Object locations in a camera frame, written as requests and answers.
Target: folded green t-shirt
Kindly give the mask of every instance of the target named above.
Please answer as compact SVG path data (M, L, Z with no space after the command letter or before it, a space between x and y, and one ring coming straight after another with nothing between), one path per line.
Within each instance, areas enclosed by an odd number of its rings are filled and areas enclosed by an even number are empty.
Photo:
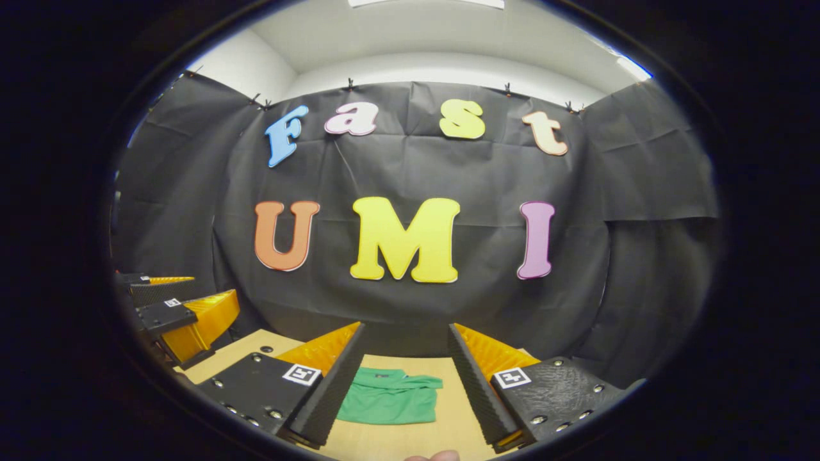
M435 421L439 378L409 377L404 370L361 367L336 416L366 424L412 424Z

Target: black fabric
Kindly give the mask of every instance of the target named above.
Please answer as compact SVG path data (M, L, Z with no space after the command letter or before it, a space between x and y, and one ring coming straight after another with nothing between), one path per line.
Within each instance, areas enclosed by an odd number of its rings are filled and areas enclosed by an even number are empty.
M440 106L451 98L481 105L486 125L481 139L443 136ZM327 134L324 123L335 109L355 101L379 107L376 131ZM310 112L301 119L295 153L268 168L265 129L302 104ZM558 140L568 144L566 155L550 156L536 147L521 118L539 110L561 123ZM628 370L622 375L634 380L663 351L653 350L651 358L630 358L624 347L609 351L621 344L609 338L627 334L635 347L659 346L653 340L657 332L636 326L632 316L606 326L612 332L600 347L609 352L589 353L602 337L597 332L602 322L624 305L664 318L669 311L681 321L664 324L665 331L669 337L683 335L705 290L690 271L710 274L706 266L712 259L689 261L692 255L711 254L717 229L708 158L685 118L651 82L605 98L578 116L534 98L430 83L331 90L263 111L223 85L185 77L143 124L125 153L118 182L122 232L114 246L121 271L194 275L204 290L236 288L240 334L265 326L310 340L361 320L368 324L362 339L367 353L436 356L447 354L447 324L459 322L536 357L600 361L605 366L596 365L595 373L616 385L621 383L608 375L609 365L624 363L618 366ZM359 231L352 206L367 196L388 198L405 226L426 199L459 202L453 226L458 281L420 284L409 274L395 281L389 273L381 281L352 278ZM254 253L254 208L271 200L286 206L275 236L283 251L293 238L290 204L321 205L307 260L292 272L272 271ZM526 235L519 207L532 200L556 209L549 242L553 270L521 281L516 270ZM627 221L637 225L622 226ZM640 225L658 221L674 223L669 225L674 235L642 240ZM613 232L624 236L613 238ZM617 245L630 238L643 244ZM647 259L646 245L663 257ZM657 276L658 293L643 296L619 286L625 298L610 302L604 296L602 303L604 287L614 290L613 281L621 280L613 271L626 271L633 261ZM385 267L381 256L380 264ZM669 268L686 276L658 276ZM667 305L673 293L686 296Z

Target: finger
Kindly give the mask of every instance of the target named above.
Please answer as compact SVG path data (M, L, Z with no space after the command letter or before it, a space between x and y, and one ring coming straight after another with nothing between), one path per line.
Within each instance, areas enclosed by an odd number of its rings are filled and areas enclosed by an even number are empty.
M444 450L430 457L430 461L461 461L456 450Z

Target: wooden table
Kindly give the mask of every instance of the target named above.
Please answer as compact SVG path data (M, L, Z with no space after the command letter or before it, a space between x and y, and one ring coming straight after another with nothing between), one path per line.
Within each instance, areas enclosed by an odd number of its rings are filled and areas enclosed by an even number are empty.
M252 352L271 357L298 345L269 331L259 330L216 351L207 360L182 371L194 384L236 363ZM273 352L264 353L262 346ZM430 375L441 378L444 388L437 390L435 422L404 425L372 425L336 420L327 439L327 445L317 451L325 456L361 461L403 461L413 455L430 457L441 450L457 450L462 461L480 461L497 455L484 442L481 428L467 401L467 393L458 377L451 358L401 358L365 355L363 367L402 369L410 376Z

